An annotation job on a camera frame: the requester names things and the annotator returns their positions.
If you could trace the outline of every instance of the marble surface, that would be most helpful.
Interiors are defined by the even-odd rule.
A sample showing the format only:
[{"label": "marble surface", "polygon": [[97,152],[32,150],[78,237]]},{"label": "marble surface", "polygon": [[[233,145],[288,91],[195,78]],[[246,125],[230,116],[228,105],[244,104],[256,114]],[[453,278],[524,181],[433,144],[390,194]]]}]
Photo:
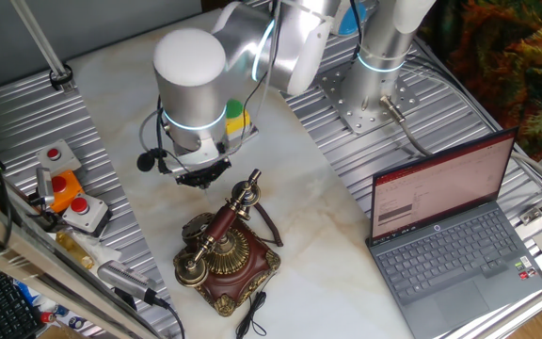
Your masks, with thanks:
[{"label": "marble surface", "polygon": [[[233,185],[255,168],[263,173],[261,203],[285,243],[283,248],[272,246],[282,263],[265,288],[265,305],[256,314],[267,337],[411,337],[364,244],[369,219],[276,91],[269,92],[260,114],[253,117],[261,133],[231,157],[232,168],[206,191],[177,186],[156,170],[142,173],[136,168],[142,153],[139,124],[155,109],[157,98],[151,60],[155,43],[177,28],[210,30],[218,13],[69,62],[188,337],[234,338],[248,306],[224,318],[198,292],[176,282],[172,258],[183,247],[181,228],[199,213],[215,212]],[[237,99],[244,100],[250,91],[244,89]],[[249,110],[255,109],[261,96],[260,92],[254,96]],[[146,131],[146,141],[153,145],[153,124]],[[256,212],[252,215],[248,225],[259,236],[270,238],[262,219]]]}]

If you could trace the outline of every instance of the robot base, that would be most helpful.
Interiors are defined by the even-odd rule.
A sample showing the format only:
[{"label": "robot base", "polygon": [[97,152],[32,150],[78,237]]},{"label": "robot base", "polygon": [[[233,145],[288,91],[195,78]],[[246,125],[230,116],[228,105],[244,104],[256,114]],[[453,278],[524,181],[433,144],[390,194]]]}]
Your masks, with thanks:
[{"label": "robot base", "polygon": [[[361,106],[354,107],[344,102],[342,84],[350,67],[351,63],[347,62],[325,73],[318,74],[313,80],[313,86],[319,86],[324,91],[345,124],[353,132],[360,135],[381,127],[384,122],[391,119],[391,115],[381,108],[379,103],[369,103],[363,110]],[[400,77],[396,80],[396,93],[397,96],[392,98],[392,101],[403,113],[407,113],[420,104],[420,100],[413,93],[413,90]]]}]

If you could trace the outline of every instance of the vintage telephone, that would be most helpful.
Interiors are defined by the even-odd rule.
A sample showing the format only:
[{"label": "vintage telephone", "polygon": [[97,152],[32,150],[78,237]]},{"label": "vintage telephone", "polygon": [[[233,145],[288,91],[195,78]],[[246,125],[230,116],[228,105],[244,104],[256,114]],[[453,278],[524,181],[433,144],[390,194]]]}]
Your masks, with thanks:
[{"label": "vintage telephone", "polygon": [[195,287],[223,316],[230,316],[280,264],[273,252],[243,220],[250,220],[254,206],[282,246],[279,232],[259,205],[261,190],[255,169],[247,181],[233,187],[231,199],[216,215],[204,213],[183,226],[187,245],[173,260],[175,277],[183,286]]}]

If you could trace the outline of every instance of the green object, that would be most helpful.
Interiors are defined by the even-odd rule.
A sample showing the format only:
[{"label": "green object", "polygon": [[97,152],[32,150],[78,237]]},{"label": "green object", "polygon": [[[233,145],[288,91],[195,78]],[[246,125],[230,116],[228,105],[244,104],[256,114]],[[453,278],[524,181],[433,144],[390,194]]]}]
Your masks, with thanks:
[{"label": "green object", "polygon": [[239,118],[242,115],[243,110],[244,106],[242,103],[235,99],[230,99],[227,102],[227,111],[225,112],[225,115],[227,115],[227,119]]}]

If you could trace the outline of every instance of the laptop keyboard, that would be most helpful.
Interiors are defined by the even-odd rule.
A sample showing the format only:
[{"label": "laptop keyboard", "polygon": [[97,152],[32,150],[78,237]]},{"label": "laptop keyboard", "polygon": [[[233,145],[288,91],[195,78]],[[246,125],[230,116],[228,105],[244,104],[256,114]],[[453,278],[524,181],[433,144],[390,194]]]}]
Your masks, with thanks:
[{"label": "laptop keyboard", "polygon": [[378,255],[399,299],[411,299],[474,270],[490,274],[504,268],[502,257],[518,250],[517,235],[507,232],[498,215],[490,212]]}]

